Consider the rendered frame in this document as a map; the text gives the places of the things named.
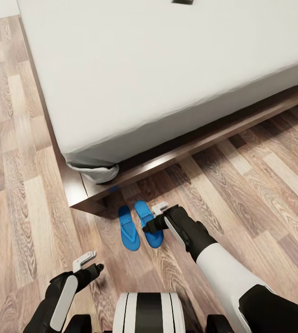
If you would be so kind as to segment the robot trunk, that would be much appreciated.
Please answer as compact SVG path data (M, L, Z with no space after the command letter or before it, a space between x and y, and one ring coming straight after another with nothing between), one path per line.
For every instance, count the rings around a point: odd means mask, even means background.
M177 293L121 293L112 333L186 333Z

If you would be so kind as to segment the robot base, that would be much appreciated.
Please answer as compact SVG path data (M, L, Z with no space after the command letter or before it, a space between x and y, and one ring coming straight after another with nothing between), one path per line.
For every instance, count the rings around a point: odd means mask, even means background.
M64 333L92 333L91 316L89 314L75 314L72 316ZM208 314L207 333L234 333L229 321L223 314ZM112 333L112 330L103 333ZM186 333L195 333L186 331Z

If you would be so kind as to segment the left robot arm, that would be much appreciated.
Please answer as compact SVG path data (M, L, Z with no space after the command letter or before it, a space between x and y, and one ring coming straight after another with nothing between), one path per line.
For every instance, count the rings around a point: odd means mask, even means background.
M93 263L85 269L84 264L96 256L96 251L88 251L73 261L73 271L65 271L50 280L45 299L38 305L23 333L62 333L75 294L98 278L104 268L101 263Z

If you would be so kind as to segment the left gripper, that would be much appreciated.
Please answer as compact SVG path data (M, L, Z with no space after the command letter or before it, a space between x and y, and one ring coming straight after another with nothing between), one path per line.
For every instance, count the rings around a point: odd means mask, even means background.
M78 271L78 273L80 273L84 278L84 284L80 290L83 290L89 285L90 282L98 278L99 273L103 270L103 268L104 268L103 264L100 263L96 265L95 263L93 263L86 269Z

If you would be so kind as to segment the sandal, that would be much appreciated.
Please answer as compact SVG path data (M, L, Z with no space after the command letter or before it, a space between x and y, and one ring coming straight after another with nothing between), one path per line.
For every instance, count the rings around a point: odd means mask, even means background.
M128 206L122 206L118 210L121 238L124 246L129 250L137 250L140 247L140 238L135 224L131 219L130 209Z
M146 222L154 219L152 212L143 200L138 200L134 204L134 208L141 220L141 225L144 227ZM147 242L152 248L159 248L163 242L163 230L159 230L154 234L144 232Z

